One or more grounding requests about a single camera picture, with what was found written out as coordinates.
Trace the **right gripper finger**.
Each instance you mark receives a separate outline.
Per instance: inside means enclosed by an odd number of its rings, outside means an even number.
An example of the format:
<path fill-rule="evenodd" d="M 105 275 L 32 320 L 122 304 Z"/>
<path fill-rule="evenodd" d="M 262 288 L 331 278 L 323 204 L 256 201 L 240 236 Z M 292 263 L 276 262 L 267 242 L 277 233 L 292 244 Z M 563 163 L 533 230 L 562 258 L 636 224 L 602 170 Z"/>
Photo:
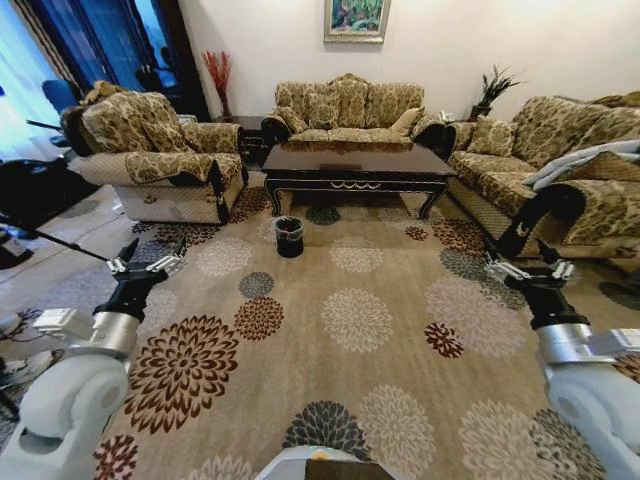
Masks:
<path fill-rule="evenodd" d="M 539 248 L 539 256 L 549 267 L 551 277 L 557 280 L 569 280 L 575 270 L 574 264 L 562 258 L 554 247 L 541 238 L 537 239 L 537 245 Z"/>
<path fill-rule="evenodd" d="M 524 280 L 525 272 L 502 260 L 497 248 L 489 240 L 484 240 L 485 270 L 494 275 L 499 280 L 512 278 L 514 280 Z"/>

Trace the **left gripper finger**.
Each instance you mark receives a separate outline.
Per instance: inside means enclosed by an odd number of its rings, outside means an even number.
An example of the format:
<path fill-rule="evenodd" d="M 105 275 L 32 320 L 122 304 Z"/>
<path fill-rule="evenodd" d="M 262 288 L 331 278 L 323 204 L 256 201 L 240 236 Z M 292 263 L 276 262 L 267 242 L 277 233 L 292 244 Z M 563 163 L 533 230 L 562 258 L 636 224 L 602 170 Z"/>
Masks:
<path fill-rule="evenodd" d="M 171 275 L 175 267 L 180 265 L 187 252 L 187 239 L 183 237 L 170 254 L 161 257 L 159 260 L 152 262 L 145 267 L 147 272 L 160 273 L 164 272 Z"/>
<path fill-rule="evenodd" d="M 109 259 L 106 262 L 112 274 L 124 273 L 127 271 L 127 265 L 132 259 L 139 244 L 139 239 L 135 238 L 128 245 L 123 247 L 115 258 Z"/>

